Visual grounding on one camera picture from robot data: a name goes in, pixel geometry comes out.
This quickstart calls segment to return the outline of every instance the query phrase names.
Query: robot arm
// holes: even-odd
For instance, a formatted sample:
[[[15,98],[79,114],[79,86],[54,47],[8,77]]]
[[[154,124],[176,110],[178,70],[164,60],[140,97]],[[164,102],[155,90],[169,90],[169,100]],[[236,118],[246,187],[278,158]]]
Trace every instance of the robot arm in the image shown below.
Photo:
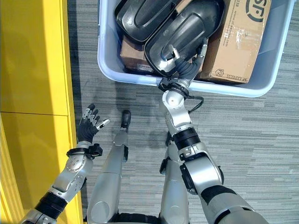
[[[165,116],[169,133],[184,164],[180,166],[189,193],[198,195],[209,224],[267,224],[267,221],[237,193],[223,186],[220,167],[200,141],[192,124],[184,100],[188,88],[199,70],[206,52],[206,42],[193,64],[180,59],[172,46],[173,57],[179,72],[177,79],[162,79],[159,88],[164,91],[160,109]]]
[[[99,144],[92,145],[93,137],[110,122],[106,119],[97,124],[100,117],[96,117],[98,110],[93,111],[94,108],[93,104],[89,105],[82,116],[78,129],[78,144],[67,152],[69,159],[65,168],[37,206],[21,220],[21,224],[56,224],[56,219],[67,203],[81,190],[86,176],[93,168],[93,159],[101,156],[103,152]]]

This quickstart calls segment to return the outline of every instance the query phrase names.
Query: black cable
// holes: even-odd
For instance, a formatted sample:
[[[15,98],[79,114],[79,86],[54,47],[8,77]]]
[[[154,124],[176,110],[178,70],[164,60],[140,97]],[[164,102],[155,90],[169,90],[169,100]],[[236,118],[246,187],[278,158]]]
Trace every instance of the black cable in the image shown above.
[[[188,114],[196,111],[198,108],[200,108],[203,103],[205,102],[204,98],[203,97],[195,97],[195,96],[188,96],[187,99],[198,99],[200,100],[200,103],[197,104],[195,107],[193,107],[191,110],[188,111]]]

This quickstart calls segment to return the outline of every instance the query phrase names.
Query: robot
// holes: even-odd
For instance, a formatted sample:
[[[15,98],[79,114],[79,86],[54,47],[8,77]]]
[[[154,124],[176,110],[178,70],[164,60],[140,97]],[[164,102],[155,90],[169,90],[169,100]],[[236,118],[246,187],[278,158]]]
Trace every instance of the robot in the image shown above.
[[[130,111],[123,111],[120,130],[92,192],[87,209],[88,224],[188,224],[188,192],[199,196],[209,224],[268,224],[240,195],[223,186],[224,175],[200,141],[190,119],[189,113],[203,103],[203,98],[189,96],[188,90],[206,55],[206,40],[192,63],[182,59],[173,46],[169,48],[179,76],[165,77],[159,85],[164,92],[160,110],[169,130],[168,148],[160,167],[165,182],[159,217],[118,212],[121,169],[122,163],[128,159],[127,138],[131,120]],[[190,98],[200,99],[201,103],[187,111],[184,101]],[[78,129],[77,147],[67,152],[69,159],[64,170],[21,224],[56,224],[67,203],[80,191],[92,170],[93,159],[103,152],[99,144],[93,144],[93,137],[109,120],[98,122],[97,113],[93,104],[85,110]]]

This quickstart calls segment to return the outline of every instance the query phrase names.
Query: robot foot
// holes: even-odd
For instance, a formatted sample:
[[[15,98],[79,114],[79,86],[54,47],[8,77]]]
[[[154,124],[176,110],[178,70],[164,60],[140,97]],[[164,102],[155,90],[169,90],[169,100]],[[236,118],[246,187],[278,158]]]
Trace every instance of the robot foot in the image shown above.
[[[128,110],[124,110],[122,112],[121,128],[124,128],[126,132],[128,132],[130,122],[131,122],[131,112]]]

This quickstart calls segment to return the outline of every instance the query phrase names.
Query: sf logo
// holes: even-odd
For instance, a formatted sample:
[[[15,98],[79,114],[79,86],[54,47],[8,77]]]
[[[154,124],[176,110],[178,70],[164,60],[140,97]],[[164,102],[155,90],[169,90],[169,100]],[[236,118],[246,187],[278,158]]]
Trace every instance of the sf logo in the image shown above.
[[[246,14],[255,22],[263,22],[263,14],[267,0],[247,0],[246,2]]]

